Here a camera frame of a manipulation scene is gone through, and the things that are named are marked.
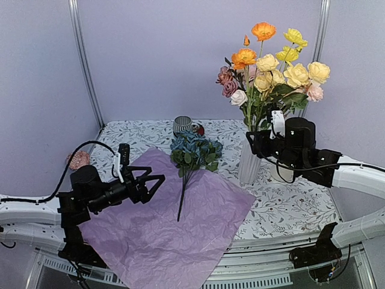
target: white table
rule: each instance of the white table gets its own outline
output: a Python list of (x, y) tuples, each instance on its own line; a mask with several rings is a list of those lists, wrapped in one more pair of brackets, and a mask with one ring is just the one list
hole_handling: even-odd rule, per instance
[[(271, 165), (262, 162), (260, 175), (252, 185), (237, 179), (241, 141), (245, 126), (241, 120), (198, 120), (208, 138), (223, 144), (218, 173), (256, 196), (256, 201), (239, 228), (235, 240), (282, 237), (320, 231), (337, 222), (339, 216), (327, 188), (299, 178), (294, 184), (277, 182), (270, 176)], [(114, 150), (120, 143), (131, 146), (130, 161), (152, 146), (170, 154), (173, 138), (171, 120), (110, 122), (99, 141)], [(103, 181), (111, 179), (112, 158), (105, 148), (96, 146), (91, 155)]]

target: robotic arm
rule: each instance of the robotic arm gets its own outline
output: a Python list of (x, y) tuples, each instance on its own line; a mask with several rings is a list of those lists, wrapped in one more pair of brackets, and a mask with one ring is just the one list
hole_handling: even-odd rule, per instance
[[(102, 182), (94, 166), (81, 167), (70, 176), (73, 190), (52, 199), (0, 195), (0, 241), (20, 240), (59, 250), (60, 257), (74, 262), (105, 267), (92, 247), (84, 243), (78, 225), (90, 220), (90, 212), (98, 214), (127, 198), (134, 204), (147, 203), (165, 181), (164, 175), (150, 175), (151, 167), (129, 166), (128, 144), (119, 146), (114, 168), (117, 179)], [(136, 171), (143, 173), (135, 177)], [(152, 188), (147, 189), (146, 183), (153, 181)]]
[[(350, 188), (385, 199), (384, 169), (339, 152), (317, 149), (315, 124), (304, 118), (285, 121), (281, 111), (272, 111), (269, 121), (272, 130), (247, 133), (251, 150), (259, 158), (293, 170), (293, 181), (302, 176), (326, 187)], [(385, 235), (385, 208), (350, 222), (325, 226), (314, 246), (294, 249), (290, 259), (295, 268), (320, 264), (340, 258), (342, 247), (381, 235)]]

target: gray wall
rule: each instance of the gray wall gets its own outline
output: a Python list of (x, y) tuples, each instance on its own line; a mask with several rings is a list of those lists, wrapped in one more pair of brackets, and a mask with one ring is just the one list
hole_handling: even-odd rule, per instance
[(244, 34), (259, 51), (251, 29), (267, 21), (277, 34), (264, 51), (275, 54), (297, 28), (312, 57), (321, 1), (195, 0), (79, 2), (96, 93), (106, 121), (242, 118), (215, 83), (224, 57), (242, 48)]
[[(97, 134), (68, 7), (0, 3), (0, 194), (52, 193), (67, 154)], [(32, 248), (0, 256), (0, 288), (23, 288)]]
[[(317, 147), (385, 167), (385, 2), (331, 1), (322, 62), (331, 67), (324, 100), (306, 117), (316, 123)], [(345, 220), (385, 206), (351, 190), (332, 190)], [(385, 288), (385, 238), (365, 242), (375, 279)]]

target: striped cup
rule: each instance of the striped cup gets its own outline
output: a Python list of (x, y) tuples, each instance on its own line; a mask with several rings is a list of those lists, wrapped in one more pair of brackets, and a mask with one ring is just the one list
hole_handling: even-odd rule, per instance
[(193, 131), (193, 120), (188, 116), (178, 116), (174, 120), (174, 135), (181, 131)]

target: flower vase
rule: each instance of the flower vase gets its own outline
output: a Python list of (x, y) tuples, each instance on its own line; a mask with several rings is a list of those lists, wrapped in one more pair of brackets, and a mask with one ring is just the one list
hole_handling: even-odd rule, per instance
[(293, 171), (292, 170), (286, 170), (282, 167), (277, 168), (277, 166), (275, 166), (275, 165), (271, 166), (270, 174), (271, 174), (271, 177), (278, 182), (291, 182), (293, 180)]
[(241, 160), (238, 167), (238, 179), (241, 183), (252, 184), (257, 180), (262, 159), (251, 152), (247, 139), (242, 142)]

